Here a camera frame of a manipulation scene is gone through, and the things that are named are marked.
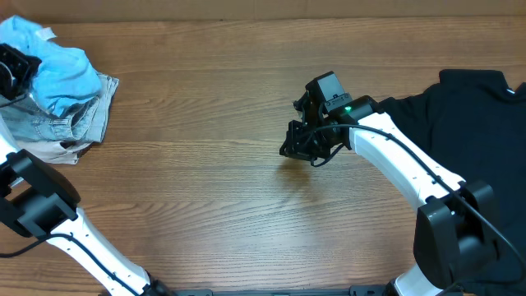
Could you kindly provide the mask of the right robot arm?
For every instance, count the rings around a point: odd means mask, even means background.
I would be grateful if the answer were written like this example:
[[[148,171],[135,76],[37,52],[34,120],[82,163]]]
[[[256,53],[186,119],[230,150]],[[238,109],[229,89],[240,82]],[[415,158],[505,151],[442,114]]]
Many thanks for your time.
[[[341,149],[377,167],[417,214],[414,267],[386,285],[358,286],[354,295],[454,295],[460,283],[498,261],[502,246],[489,227],[497,200],[484,182],[468,183],[424,153],[371,97],[353,99],[333,72],[306,84],[294,102],[300,120],[288,125],[279,153],[314,167]]]

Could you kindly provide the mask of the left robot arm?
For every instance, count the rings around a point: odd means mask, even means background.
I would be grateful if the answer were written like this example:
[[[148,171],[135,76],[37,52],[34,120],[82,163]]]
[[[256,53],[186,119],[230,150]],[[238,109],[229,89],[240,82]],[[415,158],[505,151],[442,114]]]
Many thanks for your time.
[[[57,170],[21,149],[1,126],[1,221],[35,242],[20,256],[49,243],[83,266],[110,295],[163,296],[165,284],[123,256],[78,206],[81,198]]]

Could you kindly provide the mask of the light blue printed t-shirt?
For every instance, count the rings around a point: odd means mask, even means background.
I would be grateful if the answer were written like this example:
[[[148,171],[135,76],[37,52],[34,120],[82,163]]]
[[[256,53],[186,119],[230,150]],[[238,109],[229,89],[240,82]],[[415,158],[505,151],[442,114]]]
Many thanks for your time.
[[[53,42],[55,37],[51,28],[20,16],[1,23],[3,43],[41,60],[30,93],[39,108],[60,118],[91,101],[101,91],[101,82],[84,50],[64,48]]]

